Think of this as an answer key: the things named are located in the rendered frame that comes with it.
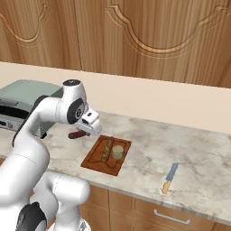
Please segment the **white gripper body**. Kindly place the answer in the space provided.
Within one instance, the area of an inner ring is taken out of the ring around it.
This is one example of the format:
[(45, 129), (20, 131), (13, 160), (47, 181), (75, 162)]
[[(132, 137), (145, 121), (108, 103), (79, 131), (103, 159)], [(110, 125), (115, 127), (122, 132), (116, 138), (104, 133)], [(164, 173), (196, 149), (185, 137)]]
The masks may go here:
[(101, 124), (98, 117), (83, 117), (80, 118), (75, 126), (87, 134), (98, 135), (101, 132)]

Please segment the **brown sausage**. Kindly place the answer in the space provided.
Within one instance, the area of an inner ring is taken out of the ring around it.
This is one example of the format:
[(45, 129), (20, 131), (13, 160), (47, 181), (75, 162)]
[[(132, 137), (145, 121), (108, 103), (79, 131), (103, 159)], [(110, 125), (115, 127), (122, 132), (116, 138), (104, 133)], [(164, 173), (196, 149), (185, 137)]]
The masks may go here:
[(113, 141), (114, 141), (114, 138), (113, 137), (110, 137), (106, 143), (106, 146), (104, 148), (104, 151), (102, 152), (102, 155), (101, 155), (101, 161), (102, 162), (106, 162), (108, 157), (109, 157), (109, 154), (111, 152), (111, 148), (112, 148), (112, 145), (113, 145)]

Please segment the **pale round cheese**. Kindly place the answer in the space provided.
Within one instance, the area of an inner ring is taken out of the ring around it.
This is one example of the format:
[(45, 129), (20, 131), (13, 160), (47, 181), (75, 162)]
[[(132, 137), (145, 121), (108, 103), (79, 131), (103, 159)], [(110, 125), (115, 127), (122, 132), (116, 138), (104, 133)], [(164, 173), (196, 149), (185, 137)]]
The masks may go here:
[(124, 147), (121, 145), (116, 145), (112, 149), (112, 157), (116, 160), (120, 160), (124, 156)]

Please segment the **brown wooden cutting board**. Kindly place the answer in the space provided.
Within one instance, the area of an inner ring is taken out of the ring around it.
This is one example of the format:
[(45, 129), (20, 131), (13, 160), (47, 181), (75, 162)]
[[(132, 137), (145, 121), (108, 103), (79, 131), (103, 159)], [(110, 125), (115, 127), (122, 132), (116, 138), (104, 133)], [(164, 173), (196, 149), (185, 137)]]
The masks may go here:
[[(132, 142), (114, 138), (111, 152), (106, 162), (101, 161), (101, 155), (104, 151), (108, 139), (113, 136), (100, 135), (91, 150), (88, 152), (88, 155), (81, 163), (81, 167), (91, 169), (93, 171), (103, 172), (109, 175), (117, 176), (120, 172), (120, 169), (124, 163), (125, 157), (131, 147)], [(116, 145), (121, 145), (124, 147), (124, 156), (120, 160), (116, 160), (112, 157), (112, 149)]]

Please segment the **dark red cylindrical object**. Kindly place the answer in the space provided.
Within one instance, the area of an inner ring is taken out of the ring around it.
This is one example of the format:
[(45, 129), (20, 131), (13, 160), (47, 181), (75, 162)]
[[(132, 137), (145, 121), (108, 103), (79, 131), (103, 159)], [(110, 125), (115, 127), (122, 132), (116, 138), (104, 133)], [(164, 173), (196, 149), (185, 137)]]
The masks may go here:
[(69, 139), (78, 139), (83, 136), (89, 136), (89, 133), (82, 131), (82, 130), (69, 133)]

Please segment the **grey-green toaster oven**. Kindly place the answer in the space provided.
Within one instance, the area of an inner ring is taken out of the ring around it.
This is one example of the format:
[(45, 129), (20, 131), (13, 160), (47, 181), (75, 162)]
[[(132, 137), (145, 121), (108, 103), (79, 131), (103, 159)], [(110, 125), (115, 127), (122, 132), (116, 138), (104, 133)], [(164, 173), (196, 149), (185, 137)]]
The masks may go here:
[(20, 79), (0, 88), (0, 128), (16, 132), (40, 96), (62, 97), (62, 87)]

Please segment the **narrow wooden cupboard front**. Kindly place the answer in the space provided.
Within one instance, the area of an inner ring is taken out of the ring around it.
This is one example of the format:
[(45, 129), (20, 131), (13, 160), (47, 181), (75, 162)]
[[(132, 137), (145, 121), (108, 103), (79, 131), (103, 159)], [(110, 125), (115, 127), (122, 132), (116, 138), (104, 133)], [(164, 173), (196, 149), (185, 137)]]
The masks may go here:
[(80, 205), (79, 210), (92, 231), (110, 231), (107, 189), (91, 185), (88, 201)]

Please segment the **wooden wall cupboard door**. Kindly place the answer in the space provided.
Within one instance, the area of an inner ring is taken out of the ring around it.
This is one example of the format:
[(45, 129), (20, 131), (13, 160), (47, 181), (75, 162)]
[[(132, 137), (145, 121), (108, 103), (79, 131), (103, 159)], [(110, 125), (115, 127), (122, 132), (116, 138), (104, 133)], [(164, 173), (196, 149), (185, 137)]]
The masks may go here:
[(231, 0), (74, 0), (85, 71), (231, 88)]
[(0, 61), (81, 69), (74, 0), (0, 0)]

